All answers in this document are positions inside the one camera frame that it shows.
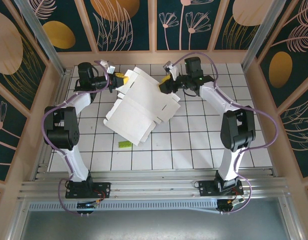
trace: dark teal wallpaper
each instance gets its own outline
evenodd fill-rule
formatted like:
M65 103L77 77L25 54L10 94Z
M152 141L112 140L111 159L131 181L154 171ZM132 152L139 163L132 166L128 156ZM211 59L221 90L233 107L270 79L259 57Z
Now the dark teal wallpaper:
M149 50L147 0L84 0L98 50Z
M276 106L308 77L308 0L300 0L260 63Z
M308 90L280 118L303 177L308 177Z
M284 13L285 13L287 7L289 6L290 2L291 2L291 0L286 0L286 2L285 2L285 4L284 4L284 7L283 7L282 11L281 11L280 14L278 15L278 17L277 17L277 19L276 19L276 21L275 21L273 27L271 28L271 30L269 31L268 35L266 36L266 38L265 38L263 44L262 44L262 45L260 46L260 48L259 48L259 50L258 50L258 52L257 52L257 54L256 54L256 57L257 57L257 58L259 57L259 55L260 55L261 52L263 51L264 47L266 46L266 44L267 44L267 42L268 42L268 39L269 39L270 36L273 34L275 28L277 27L279 21L280 21L281 18L283 17L283 15L284 15Z
M158 0L157 50L206 50L220 0Z
M27 118L0 95L0 180L5 181Z
M247 50L270 1L229 0L215 50Z
M57 52L91 51L74 0L28 0L28 2Z
M46 65L0 2L0 83L31 109Z

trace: white tiled floor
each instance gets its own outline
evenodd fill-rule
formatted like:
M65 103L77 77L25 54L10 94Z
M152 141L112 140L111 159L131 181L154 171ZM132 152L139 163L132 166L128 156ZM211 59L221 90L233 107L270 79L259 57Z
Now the white tiled floor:
M116 71L125 73L135 65L116 66ZM153 78L161 81L166 76L162 64L136 65ZM239 104L253 107L246 80L240 64L217 64L218 85ZM185 65L179 65L179 72L185 74ZM102 70L96 66L99 75ZM202 64L205 75L215 74L210 64ZM77 67L74 68L68 95L73 94ZM168 169L212 169L218 168L223 156L220 140L221 116L206 101L199 97L176 93L181 99L180 109L169 121L158 124L145 143L130 148L118 148L124 138L104 126L103 120L117 99L117 92L105 90L98 93L94 103L85 108L80 116L79 150L83 161L92 172L125 170L168 170ZM255 115L256 140L252 146L264 144L257 115ZM253 150L244 154L241 167L271 167L266 149ZM51 156L49 171L63 172L66 167L57 153Z

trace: purple cable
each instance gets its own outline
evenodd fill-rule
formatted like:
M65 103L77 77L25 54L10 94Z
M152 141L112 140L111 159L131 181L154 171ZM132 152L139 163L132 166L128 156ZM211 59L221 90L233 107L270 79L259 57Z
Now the purple cable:
M59 151L59 152L61 152L63 155L65 155L65 161L66 161L66 163L67 163L67 165L68 165L68 167L69 167L69 169L70 169L70 172L71 172L71 173L70 173L69 179L62 178L62 179L60 179L60 181L59 181L59 184L58 184L58 199L59 199L59 203L60 203L60 205L62 206L62 208L63 208L66 212L68 212L68 213L70 213L70 214L78 215L78 216L83 216L83 215L80 215L80 214L77 213L77 212L70 211L69 209L67 209L67 208L65 207L63 201L62 201L61 193L60 193L60 186L61 186L62 181L70 181L70 180L72 179L73 174L74 174L73 167L71 166L71 164L70 164L70 162L69 162L69 160L68 160L68 158L67 158L65 152L62 151L61 149L57 148L57 147L49 140L49 138L48 138L48 136L47 136L47 134L46 134L46 132L45 132L44 125L45 125L46 117L47 117L49 114L51 114L51 113L53 113L54 111L56 111L56 110L58 110L58 109L60 109L60 108L62 108L62 107L64 107L64 106L66 106L66 105L68 104L67 102L71 102L71 101L74 100L77 96L79 96L79 95L81 95L81 94L94 94L94 93L100 93L102 90L104 90L104 89L106 89L106 88L108 87L108 85L109 85L109 79L110 79L110 78L109 78L109 75L108 75L106 69L100 64L100 61L95 61L95 63L97 63L97 64L103 69L103 71L104 71L104 73L105 73L105 78L106 78L106 80L107 80L106 85L105 85L102 89L100 89L100 90L76 92L76 93L75 93L74 95L72 95L68 100L64 101L62 104L60 104L60 105L54 107L53 109L50 109L48 112L46 112L46 113L43 115L42 123L41 123L41 128L42 128L42 133L43 133L44 139L46 140L46 142L47 142L53 149L55 149L56 151Z
M241 105L235 104L235 103L233 103L231 100L227 99L227 98L223 95L223 93L222 93L220 90L218 90L218 86L216 85L216 81L217 81L217 79L218 79L217 67L216 67L214 61L213 61L208 55L206 55L206 54L204 54L204 53L202 53L202 52L198 52L198 51L196 51L196 52L190 52L190 53L184 55L183 57L181 57L179 60L177 60L177 61L173 64L173 66L177 65L181 60L183 60L183 59L186 58L187 56L193 55L193 54L202 55L202 56L204 56L204 57L206 57L206 58L209 59L210 63L211 63L211 64L213 65L213 67L215 68L215 73L216 73L216 78L215 78L215 81L214 81L214 89L215 89L215 91L216 91L226 102L228 102L230 105L232 105L232 106L234 106L234 107L237 107L237 108L240 108L240 109L244 109L244 110L248 110L248 111L254 111L254 112L257 112L257 113L259 113L259 114L262 114L262 115L266 116L267 118L269 118L269 119L274 123L274 125L275 125L275 136L273 137L273 139L272 139L269 143L264 144L264 145L261 145L261 146L257 146L257 147L248 147L248 148L246 148L246 149L240 151L240 152L238 153L236 159L235 159L235 162L234 162L234 171L235 171L235 173L236 173L237 176L239 176L241 179L244 179L244 180L248 183L248 185L249 185L249 196L248 196L247 201L246 201L240 208L238 208L238 209L236 209L236 210L232 210L232 211L225 212L225 213L228 213L228 214L229 214L229 213L235 213L235 212L238 212L239 210L243 209L243 208L249 203L249 201L250 201L250 199L251 199L251 195L252 195L252 185L251 185L250 181L247 180L245 177L243 177L242 175L240 175L240 174L238 173L238 169L237 169L237 162L238 162L238 159L239 159L240 155L241 155L243 152L246 152L246 151L248 151L248 150L253 150L253 149L267 148L267 147L269 147L270 145L272 145L272 144L276 141L276 139L277 139L277 137L278 137L278 124L277 124L277 122L275 121L275 119L274 119L272 116L270 116L269 114L267 114L267 113L265 113L265 112L263 112L263 111L260 111L260 110L257 110L257 109L253 109L253 108L251 108L251 107L241 106Z

